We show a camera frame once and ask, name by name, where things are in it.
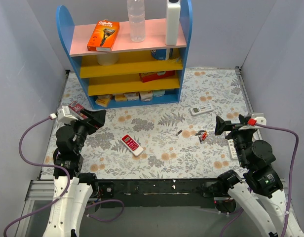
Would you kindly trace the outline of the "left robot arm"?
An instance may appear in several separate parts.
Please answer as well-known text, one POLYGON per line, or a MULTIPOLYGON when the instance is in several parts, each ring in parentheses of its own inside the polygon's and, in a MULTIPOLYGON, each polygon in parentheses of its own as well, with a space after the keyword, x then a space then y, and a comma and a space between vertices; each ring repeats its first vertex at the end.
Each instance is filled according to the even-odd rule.
POLYGON ((77 237, 86 204, 99 192, 94 173, 82 173, 81 150, 87 136, 103 127, 106 110, 83 109, 83 119, 70 115, 67 109, 58 112, 63 126, 56 131, 56 150, 53 154, 54 204, 51 206, 45 237, 77 237))

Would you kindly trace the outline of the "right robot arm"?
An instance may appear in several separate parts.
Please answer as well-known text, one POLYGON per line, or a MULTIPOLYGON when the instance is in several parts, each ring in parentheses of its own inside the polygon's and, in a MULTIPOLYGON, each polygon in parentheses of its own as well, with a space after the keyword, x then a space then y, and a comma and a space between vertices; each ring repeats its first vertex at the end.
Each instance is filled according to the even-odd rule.
POLYGON ((264 140, 254 140, 260 128, 284 131, 294 135, 295 145, 291 164, 294 163, 299 137, 297 133, 266 124, 263 114, 239 115, 239 123, 216 116, 215 135, 224 132, 233 146, 242 168, 247 172, 240 178, 234 170, 219 175, 215 186, 223 196, 230 196, 255 223, 264 237, 303 237, 291 209, 292 174, 289 174, 288 191, 284 187, 272 163, 276 160, 272 146, 264 140))

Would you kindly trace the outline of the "red white remote control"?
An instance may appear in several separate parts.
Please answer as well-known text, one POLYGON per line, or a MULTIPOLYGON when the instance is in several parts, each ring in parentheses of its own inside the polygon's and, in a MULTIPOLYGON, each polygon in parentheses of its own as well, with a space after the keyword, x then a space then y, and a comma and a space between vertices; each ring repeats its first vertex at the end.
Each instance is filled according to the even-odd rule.
POLYGON ((135 157, 138 157, 144 151, 144 149, 128 134, 123 136, 121 141, 135 157))

